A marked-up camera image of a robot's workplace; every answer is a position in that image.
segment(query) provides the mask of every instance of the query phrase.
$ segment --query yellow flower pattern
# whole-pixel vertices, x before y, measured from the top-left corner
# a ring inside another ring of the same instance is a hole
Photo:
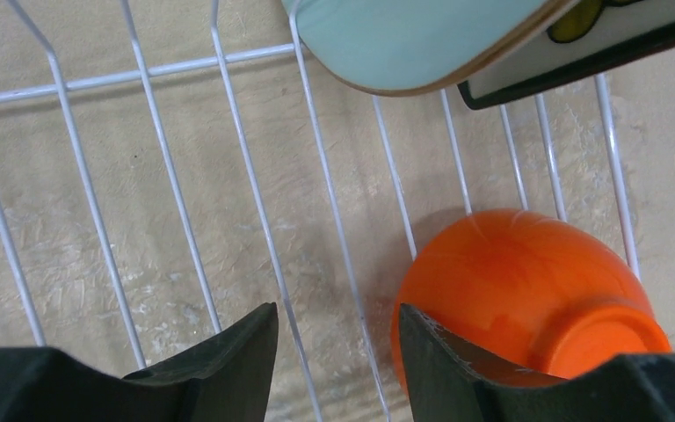
[[[596,25],[606,7],[624,7],[643,0],[582,0],[547,30],[549,38],[567,44],[583,38]]]

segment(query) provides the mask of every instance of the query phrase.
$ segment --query white wire rack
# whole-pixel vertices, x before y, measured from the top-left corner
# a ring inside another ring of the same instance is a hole
[[[121,84],[131,81],[140,80],[142,82],[143,90],[146,94],[146,99],[148,101],[151,118],[154,122],[159,147],[163,154],[163,162],[169,176],[171,189],[173,191],[174,199],[178,206],[179,217],[182,222],[187,243],[190,249],[192,262],[200,282],[200,289],[203,294],[203,299],[207,306],[207,312],[210,316],[211,324],[214,327],[214,331],[219,332],[221,331],[221,323],[219,321],[219,317],[216,312],[216,307],[214,305],[214,297],[211,294],[211,286],[209,285],[209,281],[207,280],[207,276],[204,271],[203,261],[200,256],[198,246],[196,244],[195,234],[193,233],[190,218],[188,216],[188,212],[185,207],[185,198],[183,197],[183,194],[180,190],[177,171],[175,170],[174,161],[170,153],[170,148],[167,142],[167,136],[164,132],[164,126],[162,118],[160,117],[159,108],[156,104],[155,93],[151,84],[151,78],[157,76],[166,76],[184,73],[191,70],[204,68],[217,68],[221,72],[221,79],[223,81],[226,90],[226,95],[231,110],[231,116],[233,118],[234,125],[236,127],[236,133],[238,136],[239,145],[241,147],[244,164],[246,166],[246,171],[249,176],[252,195],[255,204],[257,206],[259,219],[262,223],[263,231],[265,233],[265,241],[267,243],[267,249],[269,251],[270,259],[272,261],[272,267],[274,269],[276,279],[275,282],[277,283],[281,294],[281,304],[285,308],[288,325],[290,327],[291,334],[293,336],[293,341],[295,343],[295,347],[299,355],[301,363],[301,371],[303,372],[303,375],[306,379],[307,390],[313,408],[314,417],[316,418],[316,420],[321,421],[323,420],[321,404],[318,399],[315,383],[309,369],[308,356],[302,344],[300,329],[296,323],[296,316],[294,315],[294,308],[290,300],[287,284],[284,278],[284,273],[281,269],[281,264],[279,262],[279,254],[278,251],[276,250],[276,243],[273,240],[272,225],[269,223],[268,216],[265,211],[265,205],[260,192],[260,188],[258,186],[258,178],[252,163],[252,159],[250,157],[247,136],[245,134],[245,128],[243,127],[243,119],[239,112],[239,107],[237,105],[237,97],[235,94],[235,90],[232,87],[232,82],[228,71],[228,66],[234,62],[247,62],[269,56],[295,54],[296,61],[298,63],[298,68],[301,73],[301,82],[303,85],[303,93],[306,97],[308,114],[314,132],[314,141],[316,143],[316,148],[319,153],[320,163],[323,169],[323,175],[327,185],[327,191],[329,194],[329,200],[331,205],[331,212],[338,233],[338,239],[340,249],[343,255],[345,270],[347,271],[352,297],[355,301],[355,307],[359,314],[359,320],[361,323],[360,328],[364,339],[363,344],[364,347],[366,348],[368,365],[370,366],[374,376],[375,388],[378,393],[378,398],[381,402],[381,408],[383,409],[384,416],[386,417],[387,420],[390,420],[389,407],[384,395],[382,381],[379,374],[379,368],[377,365],[377,359],[374,356],[375,353],[374,348],[372,346],[374,342],[370,338],[366,320],[366,313],[364,311],[364,304],[359,294],[356,275],[353,269],[350,248],[348,247],[348,242],[346,241],[343,221],[341,219],[340,209],[338,206],[338,198],[332,183],[329,160],[327,155],[325,154],[322,130],[320,128],[319,119],[317,117],[318,113],[316,110],[315,101],[313,99],[313,94],[309,83],[308,72],[306,70],[303,47],[299,42],[299,34],[296,26],[296,20],[298,18],[298,8],[300,1],[297,0],[295,2],[294,8],[289,13],[289,25],[291,29],[291,35],[293,38],[292,43],[227,54],[223,51],[223,48],[221,46],[221,38],[219,34],[219,28],[217,25],[218,1],[214,0],[212,3],[213,13],[211,15],[212,19],[210,23],[211,37],[214,45],[214,55],[195,60],[174,62],[160,66],[149,67],[147,66],[144,60],[143,52],[140,43],[138,41],[138,36],[136,34],[136,30],[134,27],[133,13],[131,12],[127,0],[120,0],[120,4],[122,6],[122,13],[125,18],[128,34],[132,43],[134,57],[137,62],[138,69],[102,76],[86,77],[71,81],[66,81],[64,79],[60,66],[60,58],[56,56],[56,53],[51,46],[50,40],[48,40],[43,35],[39,27],[33,22],[32,18],[20,6],[17,0],[8,0],[8,3],[13,9],[13,11],[16,13],[18,18],[21,19],[21,21],[24,23],[24,25],[26,25],[30,33],[32,33],[36,41],[44,49],[47,61],[50,66],[50,70],[52,71],[53,74],[54,82],[52,84],[32,86],[14,91],[1,91],[0,104],[24,101],[30,98],[50,97],[56,95],[60,100],[63,118],[65,119],[65,124],[69,132],[69,139],[71,141],[71,146],[73,148],[73,152],[76,158],[76,165],[78,166],[78,170],[81,175],[81,180],[83,182],[83,188],[85,191],[86,199],[89,202],[91,217],[94,221],[99,242],[101,245],[101,250],[104,254],[107,272],[109,272],[110,280],[112,281],[112,286],[114,288],[114,292],[117,296],[118,304],[120,306],[120,313],[122,315],[122,320],[126,326],[127,336],[139,368],[143,368],[146,366],[146,360],[144,359],[144,351],[142,350],[141,343],[138,338],[138,333],[136,332],[136,328],[134,326],[131,310],[128,307],[128,303],[126,300],[126,293],[123,289],[122,283],[120,282],[118,266],[113,256],[113,249],[111,248],[110,241],[108,240],[107,230],[105,229],[105,224],[102,218],[102,212],[98,205],[97,195],[95,194],[95,190],[92,186],[92,177],[87,167],[86,158],[84,156],[84,152],[82,149],[81,135],[79,133],[79,130],[76,128],[76,122],[72,112],[69,93],[74,91],[92,90],[100,87],[106,87],[109,85]],[[621,234],[626,252],[626,257],[630,267],[633,269],[635,274],[638,275],[638,277],[640,277],[639,260],[635,247],[635,234],[630,220],[628,192],[625,184],[625,178],[622,174],[620,147],[617,139],[617,134],[614,128],[613,112],[610,104],[610,94],[607,90],[605,76],[604,75],[595,76],[594,83],[596,84],[596,90],[598,94],[599,109],[601,113],[601,120],[603,123],[605,141],[607,146],[606,150],[608,153],[608,163],[612,172],[613,190],[616,198],[617,207],[619,210]],[[469,198],[468,185],[465,179],[465,171],[462,165],[461,153],[456,133],[454,130],[454,122],[452,119],[452,113],[450,111],[449,101],[445,91],[440,91],[439,96],[440,96],[439,100],[442,104],[443,111],[445,114],[449,141],[451,143],[451,152],[454,158],[454,164],[459,177],[461,197],[463,199],[464,209],[469,214],[472,212],[471,199]],[[550,133],[550,126],[548,122],[548,113],[547,113],[547,106],[545,104],[545,98],[542,95],[537,95],[535,96],[534,99],[536,104],[536,111],[539,116],[541,135],[544,141],[544,150],[547,158],[549,178],[554,193],[555,209],[557,212],[557,216],[565,221],[567,220],[566,207],[563,200],[563,190],[561,188],[560,176],[558,174],[558,163],[555,156],[553,136]],[[411,256],[415,258],[415,256],[417,255],[417,247],[413,236],[412,228],[410,225],[408,210],[405,205],[405,198],[403,197],[403,188],[400,181],[400,174],[398,169],[396,168],[395,159],[393,158],[392,155],[391,142],[388,136],[388,130],[385,127],[385,120],[383,119],[382,116],[381,100],[377,97],[373,97],[373,103],[376,114],[376,120],[381,135],[381,141],[383,144],[384,151],[386,153],[389,174],[391,176],[391,180],[396,192],[396,199],[402,217],[408,247],[410,249]],[[511,156],[513,176],[515,177],[515,183],[518,190],[520,203],[523,208],[528,208],[529,205],[526,197],[526,189],[522,181],[519,159],[517,156],[516,149],[514,147],[512,125],[509,121],[506,106],[501,105],[499,108],[500,108],[500,117],[504,128],[505,140],[507,142],[508,150]],[[14,280],[16,282],[19,297],[24,307],[24,312],[27,321],[32,330],[34,342],[38,346],[43,346],[47,343],[45,335],[43,334],[40,318],[38,316],[38,312],[35,309],[35,305],[33,303],[33,298],[31,297],[30,290],[27,286],[25,273],[22,269],[22,265],[20,264],[18,257],[18,248],[15,245],[14,239],[12,239],[10,228],[8,226],[7,218],[4,212],[4,207],[2,206],[1,202],[0,202],[0,237],[6,252],[6,257],[8,259],[9,266],[11,267],[11,271],[13,272]]]

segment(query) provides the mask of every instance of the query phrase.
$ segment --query textured surface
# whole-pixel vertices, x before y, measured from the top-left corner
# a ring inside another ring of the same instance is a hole
[[[213,55],[209,4],[132,1],[149,65]],[[109,0],[25,8],[66,77],[135,68],[120,6]],[[288,42],[278,1],[221,2],[227,52]],[[409,410],[389,365],[388,320],[410,264],[371,99],[308,59],[360,291],[397,420]],[[294,310],[328,420],[381,408],[342,264],[292,56],[231,66]],[[675,50],[609,77],[644,284],[675,345]],[[0,3],[0,91],[47,84],[38,44]],[[279,303],[221,78],[153,81],[192,225],[224,326]],[[519,204],[498,111],[451,107],[474,209]],[[179,223],[141,84],[71,94],[109,237],[146,357],[157,362],[213,332]],[[547,95],[570,219],[622,253],[591,80]],[[418,246],[461,215],[438,94],[382,100]],[[509,109],[532,209],[555,213],[533,100]],[[56,98],[0,105],[0,193],[47,340],[111,374],[135,370]],[[313,420],[294,342],[280,315],[270,420]],[[0,243],[0,346],[29,345]]]

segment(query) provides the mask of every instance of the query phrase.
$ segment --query light blue plate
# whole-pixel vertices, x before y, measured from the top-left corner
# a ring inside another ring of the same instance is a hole
[[[282,0],[287,11],[294,0]],[[304,44],[363,91],[416,94],[458,83],[512,51],[573,0],[303,0]]]

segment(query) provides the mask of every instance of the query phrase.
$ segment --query bowl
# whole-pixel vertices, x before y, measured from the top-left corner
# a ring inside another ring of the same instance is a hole
[[[417,255],[391,321],[396,375],[401,303],[524,367],[570,379],[619,353],[668,353],[640,281],[595,237],[554,218],[492,209],[444,229]]]

